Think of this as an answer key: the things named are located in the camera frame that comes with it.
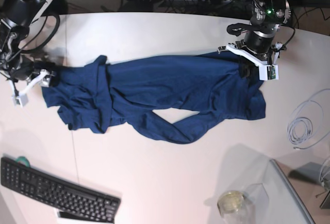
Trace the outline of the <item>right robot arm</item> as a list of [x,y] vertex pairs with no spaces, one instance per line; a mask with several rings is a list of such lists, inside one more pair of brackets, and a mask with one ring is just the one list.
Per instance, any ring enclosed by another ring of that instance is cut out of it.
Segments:
[[[59,4],[61,0],[4,0],[1,6],[1,73],[12,83],[18,81],[31,82],[42,70],[50,73],[46,77],[49,82],[54,76],[52,63],[32,61],[27,55],[35,55],[51,41],[60,26]],[[28,37],[30,27],[40,17],[54,17],[55,27],[49,36],[39,45],[30,49],[28,45],[20,46]]]

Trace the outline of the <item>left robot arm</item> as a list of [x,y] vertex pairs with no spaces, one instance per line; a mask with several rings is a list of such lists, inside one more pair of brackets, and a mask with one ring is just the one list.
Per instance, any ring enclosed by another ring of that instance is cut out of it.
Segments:
[[277,59],[287,49],[288,42],[273,43],[281,25],[291,18],[287,0],[252,0],[249,24],[236,23],[227,27],[227,33],[242,40],[218,48],[239,56],[239,73],[243,78],[257,74],[261,81],[279,79]]

